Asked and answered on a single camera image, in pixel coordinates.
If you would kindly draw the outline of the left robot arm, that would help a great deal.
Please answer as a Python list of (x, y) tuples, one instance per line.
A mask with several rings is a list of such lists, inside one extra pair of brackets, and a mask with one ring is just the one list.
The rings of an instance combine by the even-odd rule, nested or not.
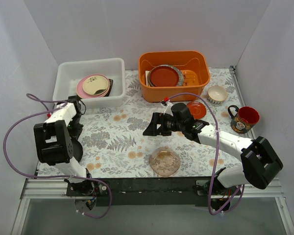
[(70, 96), (66, 104), (57, 103), (55, 111), (43, 123), (34, 125), (34, 137), (39, 162), (55, 167), (72, 190), (88, 196), (94, 192), (89, 170), (80, 165), (83, 147), (78, 138), (83, 130), (80, 124), (82, 101)]

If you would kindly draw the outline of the black round plate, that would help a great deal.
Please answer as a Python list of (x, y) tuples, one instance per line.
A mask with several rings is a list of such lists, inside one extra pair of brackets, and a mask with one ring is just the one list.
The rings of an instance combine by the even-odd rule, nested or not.
[(81, 143), (77, 140), (72, 140), (72, 144), (73, 144), (73, 156), (78, 162), (80, 162), (83, 156), (83, 147)]

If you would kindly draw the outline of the cream plate with dark patch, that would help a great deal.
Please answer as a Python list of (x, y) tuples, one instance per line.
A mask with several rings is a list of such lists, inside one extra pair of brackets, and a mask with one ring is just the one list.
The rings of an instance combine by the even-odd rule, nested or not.
[(88, 95), (100, 95), (109, 87), (109, 80), (102, 75), (93, 75), (87, 78), (82, 85), (84, 92)]

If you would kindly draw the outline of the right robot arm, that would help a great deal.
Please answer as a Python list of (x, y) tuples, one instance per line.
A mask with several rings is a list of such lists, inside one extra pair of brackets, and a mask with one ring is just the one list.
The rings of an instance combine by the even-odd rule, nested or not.
[(212, 187), (215, 194), (221, 195), (231, 187), (245, 184), (265, 189), (283, 168), (266, 138), (250, 139), (217, 131), (208, 122), (193, 117), (153, 113), (143, 135), (170, 136), (172, 132), (181, 132), (190, 141), (215, 147), (241, 161), (240, 166), (220, 169), (212, 180), (203, 185), (204, 190)]

